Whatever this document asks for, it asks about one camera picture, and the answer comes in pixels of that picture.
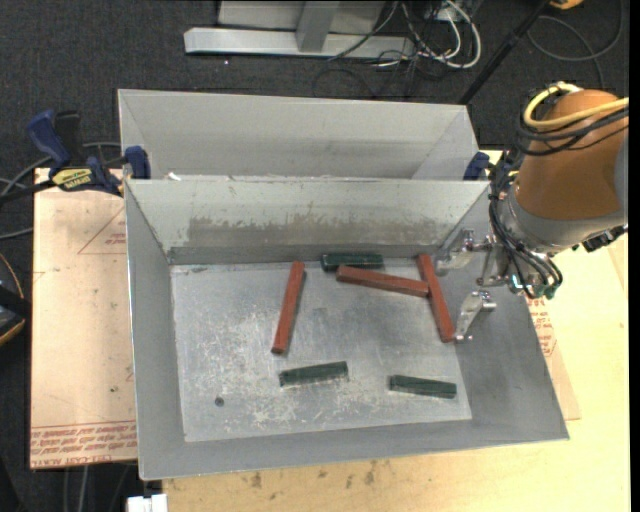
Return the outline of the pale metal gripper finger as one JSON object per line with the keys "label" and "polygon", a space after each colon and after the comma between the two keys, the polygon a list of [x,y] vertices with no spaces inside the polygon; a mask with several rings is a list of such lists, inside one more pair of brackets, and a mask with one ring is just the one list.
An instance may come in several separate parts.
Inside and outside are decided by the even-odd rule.
{"label": "pale metal gripper finger", "polygon": [[469,333],[476,318],[485,313],[493,312],[497,307],[488,290],[471,291],[463,300],[456,320],[453,340],[463,342],[472,339]]}
{"label": "pale metal gripper finger", "polygon": [[436,252],[435,272],[439,276],[444,276],[450,271],[461,269],[476,254],[488,252],[492,247],[493,239],[491,235],[477,238],[474,229],[462,228]]}

